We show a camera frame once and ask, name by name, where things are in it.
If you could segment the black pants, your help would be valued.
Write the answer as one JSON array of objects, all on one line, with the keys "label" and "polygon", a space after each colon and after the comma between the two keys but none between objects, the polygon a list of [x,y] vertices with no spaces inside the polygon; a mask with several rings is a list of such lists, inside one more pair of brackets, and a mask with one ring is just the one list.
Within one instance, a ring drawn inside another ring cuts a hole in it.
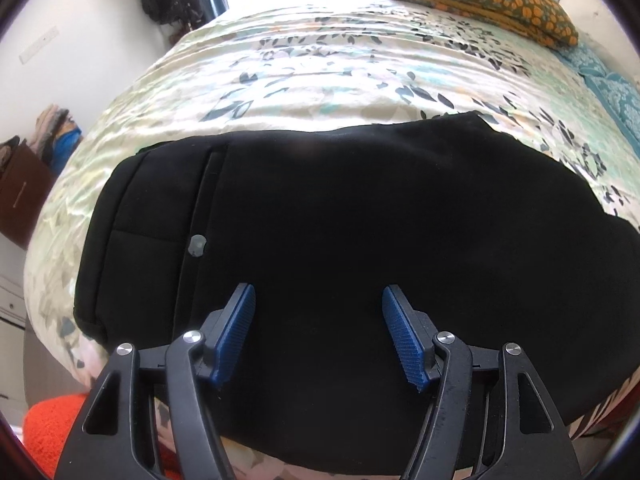
[{"label": "black pants", "polygon": [[194,136],[116,166],[78,273],[85,335],[167,344],[241,283],[256,310],[220,429],[298,466],[408,462],[425,408],[385,326],[390,285],[467,344],[520,344],[564,422],[639,365],[637,229],[473,114]]}]

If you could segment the pile of folded clothes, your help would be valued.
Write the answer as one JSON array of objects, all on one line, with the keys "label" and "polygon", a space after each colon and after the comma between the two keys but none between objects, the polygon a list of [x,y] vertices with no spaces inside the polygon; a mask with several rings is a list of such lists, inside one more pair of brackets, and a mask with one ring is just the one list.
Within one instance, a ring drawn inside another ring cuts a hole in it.
[{"label": "pile of folded clothes", "polygon": [[81,128],[70,111],[50,104],[38,116],[27,145],[58,177],[83,138]]}]

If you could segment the teal patterned pillow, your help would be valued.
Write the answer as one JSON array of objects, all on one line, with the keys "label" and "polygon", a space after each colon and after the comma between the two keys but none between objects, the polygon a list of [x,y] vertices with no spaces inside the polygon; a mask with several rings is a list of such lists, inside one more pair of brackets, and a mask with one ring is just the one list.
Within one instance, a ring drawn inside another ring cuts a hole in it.
[{"label": "teal patterned pillow", "polygon": [[632,149],[639,153],[640,102],[636,87],[616,73],[605,77],[587,75],[584,79]]}]

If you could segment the floral bed cover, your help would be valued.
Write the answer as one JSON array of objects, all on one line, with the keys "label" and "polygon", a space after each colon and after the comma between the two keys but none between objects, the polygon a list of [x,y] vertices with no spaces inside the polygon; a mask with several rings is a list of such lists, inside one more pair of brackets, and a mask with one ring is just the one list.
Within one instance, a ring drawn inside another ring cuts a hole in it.
[{"label": "floral bed cover", "polygon": [[[327,132],[459,114],[476,115],[572,170],[606,212],[639,234],[638,154],[584,77],[550,50],[414,4],[272,0],[186,35],[80,142],[42,207],[27,253],[32,327],[91,391],[119,344],[102,347],[75,320],[82,252],[105,183],[142,148],[239,131]],[[253,458],[341,474],[290,464],[224,436],[219,399],[232,377],[202,392],[232,478],[245,476]],[[166,388],[154,392],[158,449],[176,449]]]}]

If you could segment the cream padded headboard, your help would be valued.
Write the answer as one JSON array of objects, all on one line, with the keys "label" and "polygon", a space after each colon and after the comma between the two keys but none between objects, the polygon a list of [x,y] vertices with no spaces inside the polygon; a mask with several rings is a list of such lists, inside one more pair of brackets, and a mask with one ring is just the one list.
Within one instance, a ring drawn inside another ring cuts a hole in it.
[{"label": "cream padded headboard", "polygon": [[579,37],[612,72],[639,83],[639,55],[603,0],[559,0]]}]

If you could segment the white wall switch plate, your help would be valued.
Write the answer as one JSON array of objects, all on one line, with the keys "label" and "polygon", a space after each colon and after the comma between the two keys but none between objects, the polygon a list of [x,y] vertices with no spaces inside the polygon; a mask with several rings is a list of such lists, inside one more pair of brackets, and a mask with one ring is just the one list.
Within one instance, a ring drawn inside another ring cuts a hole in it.
[{"label": "white wall switch plate", "polygon": [[60,32],[58,31],[58,28],[56,26],[51,27],[18,56],[20,62],[23,65],[27,64],[44,47],[47,47],[47,45],[50,44],[52,40],[55,40],[59,33]]}]

